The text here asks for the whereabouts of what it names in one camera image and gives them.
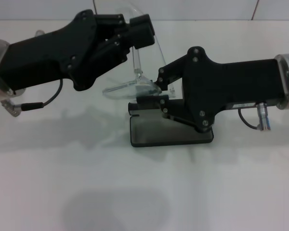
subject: black cable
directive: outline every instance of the black cable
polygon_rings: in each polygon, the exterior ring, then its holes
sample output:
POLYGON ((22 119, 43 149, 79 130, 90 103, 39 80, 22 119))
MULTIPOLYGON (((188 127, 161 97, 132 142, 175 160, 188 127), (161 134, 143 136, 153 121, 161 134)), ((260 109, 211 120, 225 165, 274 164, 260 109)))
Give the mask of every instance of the black cable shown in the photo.
POLYGON ((62 86, 63 86, 63 80, 60 80, 60 85, 59 88, 57 90, 57 92, 46 102, 42 103, 23 103, 21 104, 21 110, 22 111, 31 111, 31 110, 35 110, 35 109, 40 109, 43 108, 45 106, 47 106, 48 104, 50 104, 52 101, 54 101, 55 98, 57 98, 57 96, 60 94, 61 90, 62 90, 62 86))
POLYGON ((60 94, 61 90, 62 90, 62 86, 63 86, 63 80, 60 79, 60 85, 59 88, 57 90, 57 92, 55 93, 55 95, 53 95, 48 101, 46 101, 45 103, 43 103, 43 106, 47 106, 48 104, 50 104, 55 98, 57 98, 57 96, 60 94))
POLYGON ((257 128, 256 126, 253 126, 253 125, 249 124, 249 123, 244 119, 244 117, 243 117, 243 115, 242 115, 242 112, 241 112, 241 109, 238 109, 237 112, 239 113, 240 119, 243 121, 243 123, 244 123, 247 127, 251 128, 251 129, 258 130, 258 128, 257 128))

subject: clear acrylic piece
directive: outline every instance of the clear acrylic piece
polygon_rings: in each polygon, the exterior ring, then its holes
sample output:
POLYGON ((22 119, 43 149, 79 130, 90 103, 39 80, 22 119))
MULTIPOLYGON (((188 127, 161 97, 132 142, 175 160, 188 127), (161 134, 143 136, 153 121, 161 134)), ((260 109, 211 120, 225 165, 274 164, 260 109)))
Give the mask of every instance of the clear acrylic piece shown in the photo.
MULTIPOLYGON (((98 14, 123 14, 126 22, 129 19, 143 15, 143 13, 127 0, 94 0, 96 13, 98 14)), ((168 91, 161 91, 153 81, 157 79, 159 68, 166 65, 161 52, 158 39, 155 36, 155 44, 142 48, 132 48, 133 68, 127 70, 131 81, 118 84, 103 90, 103 95, 110 99, 135 99, 140 96, 167 94, 175 97, 173 85, 168 85, 168 91)))

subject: clear plastic stand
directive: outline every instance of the clear plastic stand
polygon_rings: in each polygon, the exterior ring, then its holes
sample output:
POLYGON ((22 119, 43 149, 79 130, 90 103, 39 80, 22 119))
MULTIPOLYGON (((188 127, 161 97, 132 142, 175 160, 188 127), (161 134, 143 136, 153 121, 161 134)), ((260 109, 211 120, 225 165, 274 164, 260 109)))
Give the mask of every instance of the clear plastic stand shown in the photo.
MULTIPOLYGON (((98 14, 123 14, 124 19, 143 15, 143 13, 127 0, 94 0, 95 10, 98 14)), ((157 79, 158 70, 166 65, 161 52, 158 39, 155 36, 155 44, 148 48, 137 50, 133 47, 133 73, 131 81, 118 84, 103 90, 103 95, 110 99, 135 99, 136 97, 167 94, 175 97, 173 85, 168 86, 168 91, 161 91, 153 81, 157 79), (146 58, 141 62, 141 53, 146 58)))

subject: white table surface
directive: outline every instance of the white table surface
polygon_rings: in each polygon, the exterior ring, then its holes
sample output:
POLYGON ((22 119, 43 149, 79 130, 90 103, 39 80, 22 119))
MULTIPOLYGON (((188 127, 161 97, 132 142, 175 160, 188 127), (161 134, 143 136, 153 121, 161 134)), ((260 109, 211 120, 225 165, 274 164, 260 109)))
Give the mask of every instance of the white table surface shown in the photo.
MULTIPOLYGON (((3 21, 0 39, 66 24, 3 21)), ((154 27, 166 63, 198 45, 221 63, 289 52, 289 22, 154 27)), ((289 231, 289 111, 269 108, 268 133, 227 111, 216 116, 211 144, 133 148, 127 102, 101 93, 130 67, 84 92, 65 80, 53 103, 18 118, 0 105, 0 231, 289 231)), ((32 87, 17 100, 46 101, 57 87, 32 87)), ((255 109, 243 114, 257 124, 255 109)))

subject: label sticker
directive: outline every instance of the label sticker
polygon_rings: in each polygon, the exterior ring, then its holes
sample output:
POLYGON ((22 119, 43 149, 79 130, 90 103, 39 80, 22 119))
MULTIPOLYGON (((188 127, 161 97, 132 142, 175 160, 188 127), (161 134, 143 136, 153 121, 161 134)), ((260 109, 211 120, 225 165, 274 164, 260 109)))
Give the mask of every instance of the label sticker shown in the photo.
POLYGON ((256 103, 239 103, 239 104, 235 104, 233 105, 232 108, 239 108, 239 107, 253 107, 255 106, 256 103))

